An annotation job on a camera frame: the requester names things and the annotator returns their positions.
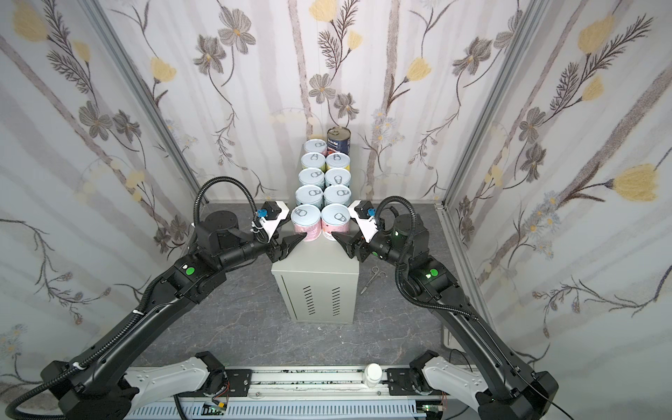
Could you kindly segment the pink label can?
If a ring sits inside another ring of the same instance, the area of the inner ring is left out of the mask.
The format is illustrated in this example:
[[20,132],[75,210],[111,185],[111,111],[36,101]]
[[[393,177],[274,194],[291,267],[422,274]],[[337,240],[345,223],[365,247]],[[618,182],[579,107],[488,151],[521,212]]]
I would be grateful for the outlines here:
[[321,235],[321,211],[313,205],[299,205],[290,213],[296,234],[305,233],[306,242],[312,242]]

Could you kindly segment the white dark can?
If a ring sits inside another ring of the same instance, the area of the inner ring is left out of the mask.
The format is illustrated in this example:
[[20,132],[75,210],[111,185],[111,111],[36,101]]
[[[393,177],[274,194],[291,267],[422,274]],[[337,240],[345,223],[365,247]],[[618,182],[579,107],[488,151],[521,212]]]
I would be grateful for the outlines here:
[[353,195],[349,187],[345,185],[332,185],[323,192],[325,205],[341,204],[348,207],[353,201]]

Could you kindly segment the teal label can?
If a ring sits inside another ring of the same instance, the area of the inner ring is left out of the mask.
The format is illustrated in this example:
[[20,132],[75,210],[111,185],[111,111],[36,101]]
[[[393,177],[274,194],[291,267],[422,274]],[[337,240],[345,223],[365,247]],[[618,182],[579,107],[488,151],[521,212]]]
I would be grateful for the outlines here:
[[319,168],[306,168],[299,173],[299,184],[303,186],[314,186],[321,189],[325,188],[325,173]]

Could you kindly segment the yellow label can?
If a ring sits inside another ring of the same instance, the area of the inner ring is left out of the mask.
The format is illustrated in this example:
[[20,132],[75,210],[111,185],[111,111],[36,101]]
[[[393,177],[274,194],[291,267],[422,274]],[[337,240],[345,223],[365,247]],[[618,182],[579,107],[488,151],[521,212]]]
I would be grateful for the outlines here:
[[325,159],[325,163],[327,164],[328,170],[345,169],[347,171],[350,171],[351,159],[348,156],[348,154],[341,152],[334,152],[327,156],[327,158]]

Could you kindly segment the green label can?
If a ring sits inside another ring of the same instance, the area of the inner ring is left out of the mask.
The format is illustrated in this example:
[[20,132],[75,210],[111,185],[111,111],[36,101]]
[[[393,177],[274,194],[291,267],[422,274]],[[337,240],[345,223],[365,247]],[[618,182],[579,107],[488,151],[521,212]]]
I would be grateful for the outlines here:
[[323,173],[327,170],[326,157],[319,152],[305,153],[301,157],[300,163],[303,169],[318,169]]

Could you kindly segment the pink white can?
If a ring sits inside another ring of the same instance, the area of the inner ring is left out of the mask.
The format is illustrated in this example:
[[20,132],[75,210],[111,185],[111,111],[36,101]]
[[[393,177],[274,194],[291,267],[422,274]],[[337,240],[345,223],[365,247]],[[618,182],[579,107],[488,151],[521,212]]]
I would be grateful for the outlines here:
[[327,155],[327,142],[323,139],[309,139],[303,145],[304,153],[319,153],[323,156]]

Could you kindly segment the blue red tomato can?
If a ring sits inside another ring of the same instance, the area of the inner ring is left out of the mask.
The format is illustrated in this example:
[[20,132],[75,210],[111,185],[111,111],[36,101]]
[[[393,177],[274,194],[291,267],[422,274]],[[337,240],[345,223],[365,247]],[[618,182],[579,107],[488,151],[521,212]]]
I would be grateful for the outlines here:
[[351,131],[346,127],[332,127],[327,131],[327,154],[350,154]]

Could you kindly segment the dark label can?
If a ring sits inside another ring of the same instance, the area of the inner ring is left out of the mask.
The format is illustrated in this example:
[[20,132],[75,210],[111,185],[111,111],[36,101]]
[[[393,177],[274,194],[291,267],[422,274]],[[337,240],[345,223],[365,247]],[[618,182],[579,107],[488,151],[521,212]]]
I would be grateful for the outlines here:
[[324,193],[316,185],[304,185],[295,192],[295,199],[298,206],[312,205],[318,209],[324,206]]

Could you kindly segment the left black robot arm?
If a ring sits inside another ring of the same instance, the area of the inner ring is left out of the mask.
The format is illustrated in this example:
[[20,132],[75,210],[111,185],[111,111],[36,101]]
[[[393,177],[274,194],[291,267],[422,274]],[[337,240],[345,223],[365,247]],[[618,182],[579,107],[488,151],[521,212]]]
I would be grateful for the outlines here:
[[[201,217],[201,201],[210,187],[228,183],[245,195],[251,228],[242,231],[236,216],[223,210]],[[19,408],[48,391],[58,401],[62,419],[123,419],[140,399],[141,388],[126,379],[133,362],[155,339],[222,285],[227,275],[266,255],[284,260],[305,234],[281,238],[278,229],[290,220],[282,201],[257,206],[250,191],[235,178],[208,180],[197,192],[192,210],[194,242],[169,269],[150,281],[138,306],[108,334],[69,362],[55,360],[41,373],[42,383],[11,401],[10,419],[33,419]]]

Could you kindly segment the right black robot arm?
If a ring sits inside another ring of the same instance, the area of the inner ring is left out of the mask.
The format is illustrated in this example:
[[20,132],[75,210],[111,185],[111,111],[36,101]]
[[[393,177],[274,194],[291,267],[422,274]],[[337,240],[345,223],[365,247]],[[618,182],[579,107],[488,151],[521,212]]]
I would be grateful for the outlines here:
[[456,276],[431,254],[431,234],[407,199],[390,196],[378,206],[354,201],[335,219],[358,227],[332,234],[348,257],[392,264],[402,297],[434,313],[476,367],[461,369],[427,353],[413,367],[418,388],[454,397],[481,419],[542,419],[554,407],[556,379],[533,369],[483,320]]

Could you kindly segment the small metal scissors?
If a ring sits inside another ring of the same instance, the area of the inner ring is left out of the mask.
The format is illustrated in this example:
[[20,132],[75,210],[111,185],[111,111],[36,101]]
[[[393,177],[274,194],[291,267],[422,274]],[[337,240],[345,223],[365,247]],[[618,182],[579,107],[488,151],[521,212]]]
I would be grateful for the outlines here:
[[365,283],[364,287],[362,287],[362,289],[360,290],[360,295],[363,295],[369,289],[369,287],[371,287],[372,283],[376,280],[376,278],[379,278],[379,276],[381,276],[382,273],[383,271],[379,267],[374,267],[373,269],[371,269],[370,277]]

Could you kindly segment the grey metal cabinet box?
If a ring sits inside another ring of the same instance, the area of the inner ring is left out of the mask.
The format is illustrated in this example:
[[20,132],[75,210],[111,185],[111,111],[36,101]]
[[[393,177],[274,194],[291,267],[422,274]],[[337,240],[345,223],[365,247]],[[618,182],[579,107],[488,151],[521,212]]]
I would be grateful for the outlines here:
[[360,264],[336,241],[320,236],[299,243],[287,258],[272,264],[271,273],[293,321],[354,322]]

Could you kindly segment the aluminium rail frame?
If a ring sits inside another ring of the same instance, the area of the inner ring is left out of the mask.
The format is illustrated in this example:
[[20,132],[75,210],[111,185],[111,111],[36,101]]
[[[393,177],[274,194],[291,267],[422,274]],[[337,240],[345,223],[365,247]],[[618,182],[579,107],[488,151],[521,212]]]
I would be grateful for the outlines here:
[[462,404],[441,391],[418,388],[414,365],[380,365],[383,380],[375,388],[362,382],[366,366],[227,369],[215,386],[206,381],[205,363],[194,358],[167,367],[136,367],[125,377],[141,395],[123,419],[187,418],[184,402],[224,409],[232,402],[413,401],[426,414],[417,419],[440,418],[450,403]]

